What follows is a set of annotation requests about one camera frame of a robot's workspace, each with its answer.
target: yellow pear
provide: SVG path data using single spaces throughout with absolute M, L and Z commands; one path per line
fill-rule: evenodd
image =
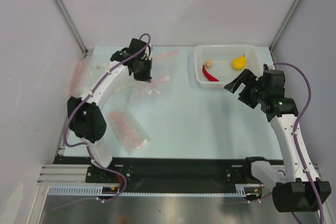
M 235 69 L 235 70 L 242 70 L 246 67 L 246 58 L 245 58 L 245 54 L 234 59 L 232 61 L 232 67 Z

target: white tabletop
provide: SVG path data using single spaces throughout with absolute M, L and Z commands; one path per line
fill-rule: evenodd
M 85 84 L 89 88 L 104 72 L 111 55 L 121 48 L 96 47 Z M 143 83 L 132 77 L 111 96 L 103 115 L 127 108 L 150 138 L 140 150 L 129 154 L 108 126 L 104 137 L 114 157 L 227 158 L 263 156 L 282 159 L 277 138 L 260 106 L 254 110 L 238 101 L 238 92 L 202 89 L 195 79 L 194 47 L 155 47 L 155 56 L 178 52 L 153 61 L 152 77 L 161 84 L 148 84 L 151 94 L 139 95 Z M 262 63 L 272 62 L 267 47 L 257 48 Z M 70 143 L 79 139 L 69 135 Z M 88 156 L 86 148 L 66 148 L 65 156 Z

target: white wall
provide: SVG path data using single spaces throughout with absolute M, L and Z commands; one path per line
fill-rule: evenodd
M 87 47 L 148 32 L 155 45 L 269 46 L 293 0 L 63 0 Z
M 82 56 L 52 0 L 0 0 L 0 206 L 24 183 L 16 223 L 56 151 L 76 61 Z
M 312 87 L 312 101 L 302 119 L 302 134 L 313 162 L 331 183 L 336 204 L 336 0 L 303 0 L 274 52 L 275 61 L 300 67 Z M 307 88 L 299 74 L 282 68 L 286 88 L 302 109 Z

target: white plastic bin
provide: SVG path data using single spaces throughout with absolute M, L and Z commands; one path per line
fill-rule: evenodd
M 252 45 L 206 45 L 196 46 L 194 50 L 194 67 L 196 80 L 202 88 L 222 89 L 232 82 L 243 70 L 237 71 L 232 67 L 232 61 L 245 54 L 246 68 L 255 75 L 263 75 L 263 66 L 255 46 Z M 207 72 L 219 80 L 208 81 L 203 75 L 202 67 L 206 60 L 212 60 L 212 67 Z

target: red pepper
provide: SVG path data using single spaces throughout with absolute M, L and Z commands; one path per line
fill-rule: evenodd
M 206 71 L 204 65 L 203 65 L 202 71 L 203 71 L 204 76 L 205 76 L 209 81 L 219 81 L 219 80 L 217 80 L 215 77 L 213 77 L 211 74 L 209 74 L 209 73 Z

